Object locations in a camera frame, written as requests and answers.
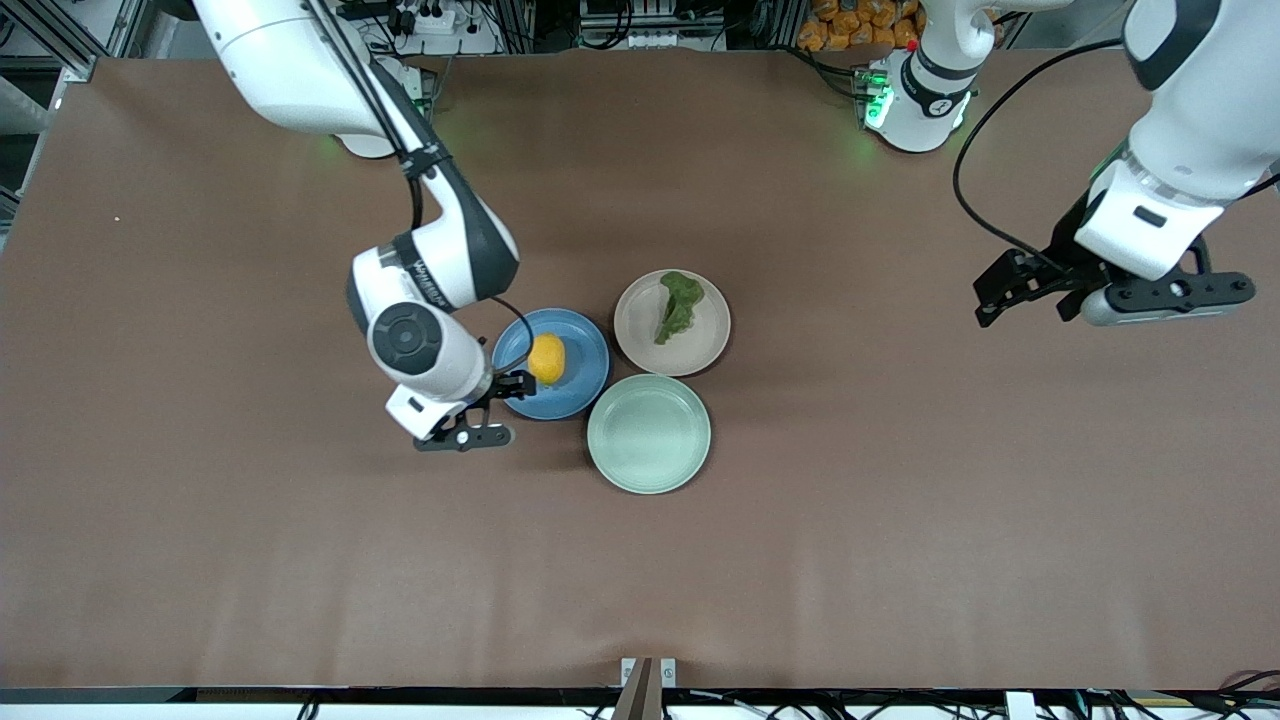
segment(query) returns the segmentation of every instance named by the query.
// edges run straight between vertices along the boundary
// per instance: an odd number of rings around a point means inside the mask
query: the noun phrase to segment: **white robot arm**
[[[886,142],[925,152],[946,142],[969,104],[996,31],[984,12],[992,0],[920,0],[928,18],[915,50],[893,50],[872,64],[887,82],[864,108],[863,122]],[[1052,10],[1071,0],[1011,0],[1002,10]]]
[[[1253,297],[1215,272],[1202,232],[1280,159],[1280,3],[1137,0],[1124,47],[1151,109],[1043,251],[1006,251],[974,282],[978,322],[1066,291],[1094,325],[1221,315]],[[1190,252],[1193,269],[1184,269]]]
[[[534,392],[524,373],[494,375],[480,343],[449,316],[511,284],[520,254],[471,191],[444,143],[356,33],[323,0],[196,0],[218,56],[248,105],[301,132],[381,138],[421,213],[440,217],[356,256],[347,302],[375,364],[397,383],[387,410],[420,450],[503,446],[509,429],[471,427],[470,407]],[[447,425],[453,419],[453,425]]]

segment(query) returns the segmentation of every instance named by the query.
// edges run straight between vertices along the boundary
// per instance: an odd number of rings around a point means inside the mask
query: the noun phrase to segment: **plate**
[[[712,421],[685,383],[632,375],[604,391],[595,404],[586,446],[611,483],[637,495],[658,495],[698,474],[712,447]]]
[[[719,288],[698,273],[676,270],[701,283],[703,299],[694,305],[694,324],[658,345],[658,325],[667,311],[667,286],[662,275],[671,270],[657,270],[644,275],[622,293],[613,310],[613,332],[618,347],[643,370],[659,375],[691,375],[719,357],[728,343],[728,302]]]
[[[544,307],[525,315],[534,334],[554,333],[564,342],[564,375],[553,384],[538,383],[531,397],[506,400],[507,407],[534,420],[563,420],[586,410],[609,379],[609,343],[595,323],[563,307]],[[493,366],[502,368],[529,350],[529,332],[520,320],[507,325],[493,345]],[[516,365],[527,370],[529,363]]]

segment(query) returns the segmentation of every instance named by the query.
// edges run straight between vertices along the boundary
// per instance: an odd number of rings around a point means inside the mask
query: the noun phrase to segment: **white bracket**
[[[1006,691],[1009,720],[1036,720],[1036,696],[1027,691]]]
[[[634,670],[635,666],[636,666],[636,659],[635,657],[623,657],[622,659],[622,678],[618,682],[620,685],[626,685],[627,684],[627,678],[631,676],[631,670]],[[658,669],[662,671],[662,687],[664,687],[664,688],[673,688],[673,687],[676,687],[676,659],[675,657],[663,657],[662,662],[658,665]]]

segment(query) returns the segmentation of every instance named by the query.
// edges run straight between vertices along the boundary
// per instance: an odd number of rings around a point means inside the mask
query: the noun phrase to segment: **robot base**
[[[886,73],[888,85],[881,96],[867,104],[863,122],[867,129],[879,135],[886,142],[906,152],[928,152],[941,147],[947,137],[964,123],[964,109],[969,104],[969,94],[938,117],[928,117],[901,87],[902,63],[911,58],[908,50],[895,50],[882,60],[872,64],[872,70]]]

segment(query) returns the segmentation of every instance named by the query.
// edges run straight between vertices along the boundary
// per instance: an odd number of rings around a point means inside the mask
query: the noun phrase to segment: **brown mat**
[[[991,101],[1041,54],[997,55]],[[1146,108],[1119,55],[1028,87],[966,176],[1043,243]],[[794,59],[456,63],[440,135],[517,236],[509,293],[608,324],[682,266],[733,309],[680,492],[582,420],[422,456],[343,304],[403,229],[390,163],[275,128],[212,63],[104,61],[3,259],[6,685],[1215,687],[1280,665],[1280,220],[1212,228],[1235,318],[989,331],[1004,250]],[[497,337],[486,304],[461,318]],[[634,370],[620,363],[614,373]]]

